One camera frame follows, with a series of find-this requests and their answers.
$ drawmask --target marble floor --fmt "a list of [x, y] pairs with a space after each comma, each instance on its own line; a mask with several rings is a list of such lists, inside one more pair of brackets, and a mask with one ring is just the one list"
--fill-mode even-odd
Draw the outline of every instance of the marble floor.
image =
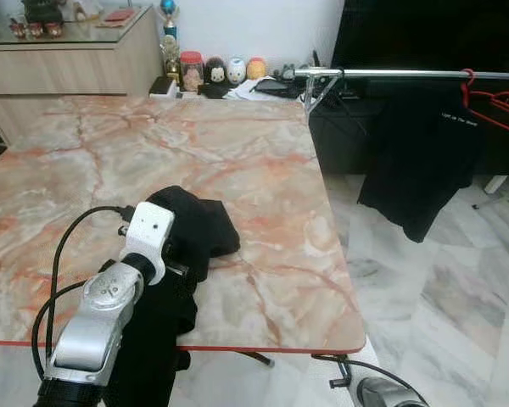
[[[363, 177], [325, 181], [381, 366], [432, 407], [509, 407], [509, 203], [473, 210], [489, 199], [478, 179], [416, 244], [355, 203]], [[191, 368], [177, 375], [170, 406], [352, 405], [344, 390], [328, 387], [337, 366], [308, 355], [272, 357], [276, 366], [268, 369], [239, 354], [195, 352]], [[29, 349], [0, 347], [0, 406], [31, 405], [37, 387]]]

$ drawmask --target white wall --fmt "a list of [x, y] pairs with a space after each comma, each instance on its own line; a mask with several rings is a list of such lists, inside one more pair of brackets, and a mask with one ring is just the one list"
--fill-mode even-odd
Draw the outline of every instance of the white wall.
[[[112, 2], [127, 5], [126, 0]], [[159, 4], [159, 0], [134, 0]], [[228, 59], [261, 56], [272, 69], [310, 61], [316, 49], [323, 63], [332, 59], [344, 0], [176, 0], [181, 50]], [[20, 0], [0, 0], [0, 11]]]

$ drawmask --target clothes hanger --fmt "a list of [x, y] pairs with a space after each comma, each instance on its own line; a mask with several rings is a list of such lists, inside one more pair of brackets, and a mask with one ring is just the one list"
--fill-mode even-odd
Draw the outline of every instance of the clothes hanger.
[[496, 106], [497, 108], [509, 113], [509, 91], [497, 92], [497, 93], [490, 93], [490, 92], [484, 92], [484, 91], [472, 91], [471, 86], [475, 82], [475, 72], [473, 72], [473, 70], [470, 70], [470, 69], [465, 69], [464, 71], [466, 71], [469, 74], [469, 81], [467, 83], [461, 84], [461, 91], [462, 91], [464, 106], [466, 108], [468, 108], [470, 112], [472, 112], [479, 118], [486, 120], [494, 125], [498, 125], [499, 127], [509, 131], [509, 125], [506, 125], [505, 123], [501, 123], [500, 121], [495, 120], [495, 119], [487, 116], [486, 114], [482, 114], [476, 110], [473, 110], [469, 106], [469, 104], [470, 104], [469, 101], [470, 101], [471, 96], [483, 96], [483, 97], [489, 98], [490, 104], [492, 104], [493, 106]]

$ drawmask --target marble tabletop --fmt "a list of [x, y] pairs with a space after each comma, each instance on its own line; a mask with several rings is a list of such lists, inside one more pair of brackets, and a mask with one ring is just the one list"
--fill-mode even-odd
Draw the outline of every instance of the marble tabletop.
[[[27, 344], [66, 227], [101, 204], [180, 185], [223, 201], [241, 238], [199, 284], [189, 349], [347, 353], [365, 334], [298, 103], [70, 97], [0, 157], [0, 343]], [[71, 236], [59, 287], [124, 244], [115, 214]], [[79, 293], [58, 302], [58, 328]]]

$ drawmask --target wooden cabinet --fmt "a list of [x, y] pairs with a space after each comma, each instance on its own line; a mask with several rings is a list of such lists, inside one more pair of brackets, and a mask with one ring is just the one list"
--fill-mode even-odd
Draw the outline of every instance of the wooden cabinet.
[[153, 8], [141, 8], [124, 28], [96, 24], [65, 23], [57, 40], [20, 42], [0, 32], [0, 134], [7, 144], [63, 95], [148, 95], [162, 75]]

